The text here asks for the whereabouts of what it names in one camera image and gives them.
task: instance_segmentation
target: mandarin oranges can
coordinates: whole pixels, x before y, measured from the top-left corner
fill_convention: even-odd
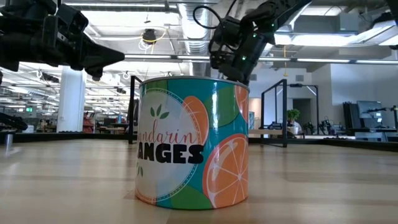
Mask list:
[[[160,207],[202,210],[248,196],[246,86],[204,77],[140,85],[136,196]]]

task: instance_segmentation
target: white column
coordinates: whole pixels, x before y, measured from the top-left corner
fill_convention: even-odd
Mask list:
[[[82,131],[87,74],[62,68],[57,132]]]

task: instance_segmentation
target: ceiling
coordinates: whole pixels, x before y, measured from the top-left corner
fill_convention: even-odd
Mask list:
[[[184,17],[176,13],[176,4],[192,2],[201,4],[206,2],[221,16],[226,14],[227,8],[232,0],[169,0],[170,10],[164,12],[164,1],[87,1],[87,0],[66,0],[89,19],[90,24],[85,33],[97,44],[124,52],[125,54],[156,54],[156,55],[184,55],[187,54],[189,46],[187,33],[192,36],[195,32],[201,35],[201,28],[194,23],[184,28]],[[242,18],[250,9],[256,8],[264,1],[238,0],[231,11],[231,16]],[[303,16],[337,16],[342,13],[358,14],[363,13],[360,20],[360,27],[368,27],[369,19],[372,19],[370,12],[383,8],[384,1],[380,0],[313,0],[307,7]],[[218,21],[213,17],[210,23],[217,25]],[[142,43],[142,33],[145,29],[155,29],[157,38],[160,38],[154,45]],[[210,36],[198,37],[199,42],[206,42]],[[274,57],[316,57],[316,58],[385,58],[390,54],[388,46],[374,46],[373,44],[362,47],[315,47],[288,44],[286,46],[269,46],[264,56]],[[135,75],[141,80],[155,77],[166,77],[168,75],[189,75],[189,62],[148,62],[138,60],[136,62],[125,61],[110,65],[104,69],[104,76],[100,82],[87,79],[86,109],[94,111],[97,109],[102,113],[111,115],[122,113],[126,115],[130,91],[130,75]],[[314,63],[284,63],[274,62],[269,64],[270,68],[306,68],[309,72],[316,69],[319,64]],[[60,86],[57,83],[44,81],[38,71],[42,71],[61,79],[61,67],[51,67],[44,64],[21,62],[20,70],[12,72],[2,69],[4,74],[3,86],[0,91],[0,105],[14,110],[18,105],[39,105],[41,113],[54,114],[57,112]],[[126,94],[118,93],[115,87],[118,86],[126,91]],[[98,103],[107,102],[107,106],[99,108]]]

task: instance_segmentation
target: black metal frame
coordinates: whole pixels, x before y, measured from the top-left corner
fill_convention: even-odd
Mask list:
[[[302,87],[314,87],[315,88],[315,94],[317,98],[317,129],[318,129],[318,134],[319,134],[319,88],[318,85],[288,85],[286,79],[282,79],[281,81],[277,82],[275,85],[272,85],[270,88],[268,88],[266,91],[263,91],[261,93],[261,127],[264,128],[264,113],[265,113],[265,98],[266,98],[266,93],[271,91],[272,89],[275,90],[275,122],[278,122],[278,93],[277,93],[277,87],[282,86],[282,109],[283,109],[283,117],[282,117],[282,145],[283,147],[287,147],[287,87],[291,88],[302,88]],[[261,142],[264,142],[264,136],[261,135]]]
[[[134,138],[134,91],[136,86],[136,80],[139,83],[142,83],[142,80],[137,78],[135,75],[130,77],[130,102],[129,102],[129,144],[132,144],[132,141],[136,139]]]

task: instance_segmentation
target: cylindrical container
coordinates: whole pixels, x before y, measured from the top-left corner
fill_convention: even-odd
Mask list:
[[[204,77],[140,85],[136,195],[176,209],[212,209],[248,196],[246,86]]]

